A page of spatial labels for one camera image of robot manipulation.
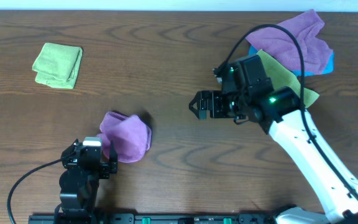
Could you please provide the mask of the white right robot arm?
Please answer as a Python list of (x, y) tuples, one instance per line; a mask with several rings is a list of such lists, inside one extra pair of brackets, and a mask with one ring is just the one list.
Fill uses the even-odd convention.
[(198, 119), (231, 118), (257, 123), (292, 158), (312, 186), (323, 213), (294, 206), (266, 223), (358, 223), (358, 180), (316, 128), (289, 87), (273, 88), (261, 58), (254, 54), (214, 69), (221, 90), (202, 90), (190, 101)]

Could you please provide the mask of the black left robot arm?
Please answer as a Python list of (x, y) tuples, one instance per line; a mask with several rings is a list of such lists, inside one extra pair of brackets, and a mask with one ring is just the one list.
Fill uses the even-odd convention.
[(61, 203), (56, 207), (54, 223), (100, 223), (96, 213), (96, 196), (101, 179), (117, 173), (117, 153), (112, 147), (109, 159), (103, 159), (102, 139), (86, 137), (77, 140), (61, 155), (66, 171), (59, 179)]

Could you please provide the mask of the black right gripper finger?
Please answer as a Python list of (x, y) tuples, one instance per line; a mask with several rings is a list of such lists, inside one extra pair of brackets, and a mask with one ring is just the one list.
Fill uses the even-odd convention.
[(194, 98), (189, 102), (189, 107), (193, 108), (194, 104), (196, 104), (201, 99), (201, 91), (198, 91)]
[(194, 113), (194, 115), (198, 119), (206, 119), (207, 118), (207, 110), (204, 106), (197, 104), (196, 106), (189, 106), (189, 110)]

